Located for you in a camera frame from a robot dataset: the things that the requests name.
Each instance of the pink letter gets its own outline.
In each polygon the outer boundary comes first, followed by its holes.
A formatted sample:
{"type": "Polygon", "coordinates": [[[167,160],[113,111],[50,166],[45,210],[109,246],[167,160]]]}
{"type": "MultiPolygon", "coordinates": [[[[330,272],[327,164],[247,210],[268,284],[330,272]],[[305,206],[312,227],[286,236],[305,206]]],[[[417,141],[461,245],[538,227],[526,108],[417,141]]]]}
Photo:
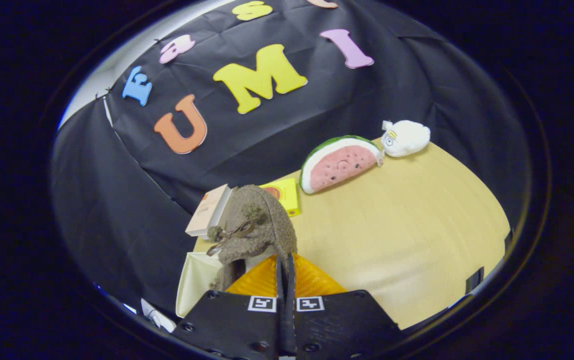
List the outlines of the pink letter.
{"type": "Polygon", "coordinates": [[[195,44],[196,42],[191,39],[191,35],[182,35],[173,39],[160,50],[162,54],[160,56],[160,63],[166,64],[172,61],[177,55],[186,53],[190,48],[193,48],[195,44]]]}
{"type": "Polygon", "coordinates": [[[344,62],[345,66],[350,69],[362,68],[363,66],[371,66],[374,61],[371,57],[365,55],[362,50],[353,42],[349,37],[349,31],[345,29],[326,30],[320,33],[323,38],[333,41],[333,43],[340,49],[347,61],[344,62]]]}
{"type": "Polygon", "coordinates": [[[321,8],[336,9],[338,7],[338,4],[336,4],[335,2],[327,2],[325,0],[307,0],[307,1],[321,8]]]}

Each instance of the pink letter i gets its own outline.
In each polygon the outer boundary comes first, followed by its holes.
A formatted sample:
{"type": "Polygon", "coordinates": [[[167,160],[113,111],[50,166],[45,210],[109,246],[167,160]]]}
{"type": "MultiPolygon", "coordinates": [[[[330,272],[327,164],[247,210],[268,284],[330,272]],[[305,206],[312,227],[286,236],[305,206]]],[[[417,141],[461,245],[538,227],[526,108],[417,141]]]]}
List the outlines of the pink letter i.
{"type": "Polygon", "coordinates": [[[346,61],[345,66],[350,69],[362,68],[363,66],[371,66],[374,60],[365,55],[362,50],[353,42],[349,37],[349,31],[345,29],[326,30],[320,33],[323,38],[333,41],[333,43],[340,49],[346,61]]]}

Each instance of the green watermelon rind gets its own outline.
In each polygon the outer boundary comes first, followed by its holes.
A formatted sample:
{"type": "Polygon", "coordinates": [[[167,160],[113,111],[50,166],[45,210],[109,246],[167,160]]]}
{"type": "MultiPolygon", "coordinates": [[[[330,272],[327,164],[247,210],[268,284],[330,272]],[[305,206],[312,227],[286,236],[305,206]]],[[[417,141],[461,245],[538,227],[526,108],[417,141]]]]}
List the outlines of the green watermelon rind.
{"type": "Polygon", "coordinates": [[[356,139],[359,141],[364,141],[366,143],[371,144],[372,146],[374,146],[374,148],[378,149],[378,146],[376,146],[375,143],[373,143],[373,141],[369,140],[369,139],[365,139],[362,136],[358,136],[358,135],[345,135],[345,136],[338,136],[338,137],[332,137],[331,139],[328,139],[327,141],[323,142],[322,144],[316,146],[310,153],[309,155],[307,155],[307,158],[305,159],[305,161],[302,163],[302,166],[300,167],[300,178],[298,179],[298,186],[303,189],[302,187],[302,171],[305,169],[305,164],[307,164],[307,161],[309,161],[309,159],[312,157],[313,154],[317,153],[319,150],[322,150],[322,148],[325,148],[327,145],[333,144],[337,141],[341,141],[342,139],[356,139]]]}

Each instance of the foam letter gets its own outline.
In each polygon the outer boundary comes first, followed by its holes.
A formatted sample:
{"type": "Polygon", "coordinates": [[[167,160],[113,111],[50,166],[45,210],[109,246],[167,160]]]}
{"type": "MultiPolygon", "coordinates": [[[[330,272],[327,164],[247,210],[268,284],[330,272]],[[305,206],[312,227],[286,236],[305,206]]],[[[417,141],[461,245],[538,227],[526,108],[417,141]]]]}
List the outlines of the foam letter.
{"type": "Polygon", "coordinates": [[[125,84],[125,88],[122,90],[122,98],[126,98],[127,96],[134,98],[140,101],[140,105],[144,107],[147,104],[147,100],[149,99],[149,93],[151,93],[152,84],[149,82],[148,84],[144,84],[147,81],[147,75],[144,73],[139,73],[142,66],[136,66],[131,70],[131,74],[129,75],[129,79],[127,79],[127,83],[125,84]]]}
{"type": "Polygon", "coordinates": [[[242,5],[238,5],[231,10],[232,13],[237,15],[237,18],[244,21],[249,21],[261,18],[266,14],[270,14],[273,8],[269,5],[264,5],[263,1],[250,1],[242,5]]]}
{"type": "Polygon", "coordinates": [[[178,154],[188,154],[200,146],[207,137],[207,123],[200,115],[200,112],[193,104],[195,96],[187,95],[175,106],[175,111],[184,112],[184,115],[193,126],[193,134],[189,137],[182,137],[178,129],[173,125],[173,114],[170,112],[161,117],[154,126],[154,131],[160,133],[163,139],[173,152],[178,154]]]}
{"type": "Polygon", "coordinates": [[[307,0],[308,2],[316,5],[317,7],[326,8],[326,9],[336,9],[338,4],[335,2],[328,2],[325,0],[307,0]]]}
{"type": "Polygon", "coordinates": [[[260,100],[248,91],[265,99],[273,98],[271,78],[276,81],[276,92],[286,94],[307,84],[291,66],[279,43],[266,46],[256,54],[256,68],[251,70],[239,64],[228,64],[213,74],[213,80],[224,82],[238,102],[238,112],[246,114],[260,105],[260,100]]]}
{"type": "Polygon", "coordinates": [[[350,69],[362,68],[374,64],[371,57],[365,55],[362,50],[349,37],[349,31],[345,29],[327,30],[320,33],[320,36],[327,38],[340,49],[346,61],[345,66],[350,69]]]}
{"type": "Polygon", "coordinates": [[[193,48],[193,45],[195,44],[196,42],[191,39],[190,35],[182,35],[173,39],[170,43],[166,44],[162,50],[160,50],[160,53],[162,54],[160,56],[160,63],[166,64],[172,61],[177,57],[177,55],[186,53],[190,48],[193,48]]]}

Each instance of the cardboard box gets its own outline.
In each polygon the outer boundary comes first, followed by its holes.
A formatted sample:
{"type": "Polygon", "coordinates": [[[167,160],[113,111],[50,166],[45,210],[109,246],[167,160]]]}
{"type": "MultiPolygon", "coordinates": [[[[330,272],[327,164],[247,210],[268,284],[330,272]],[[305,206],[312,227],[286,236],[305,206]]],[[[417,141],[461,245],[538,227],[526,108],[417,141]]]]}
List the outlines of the cardboard box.
{"type": "Polygon", "coordinates": [[[227,184],[207,192],[193,217],[189,221],[185,232],[192,237],[206,237],[210,226],[216,226],[220,222],[222,212],[231,196],[231,189],[227,184]]]}
{"type": "Polygon", "coordinates": [[[282,180],[269,182],[259,187],[265,189],[278,199],[290,217],[300,214],[300,203],[298,202],[298,189],[295,178],[283,178],[282,180]]]}

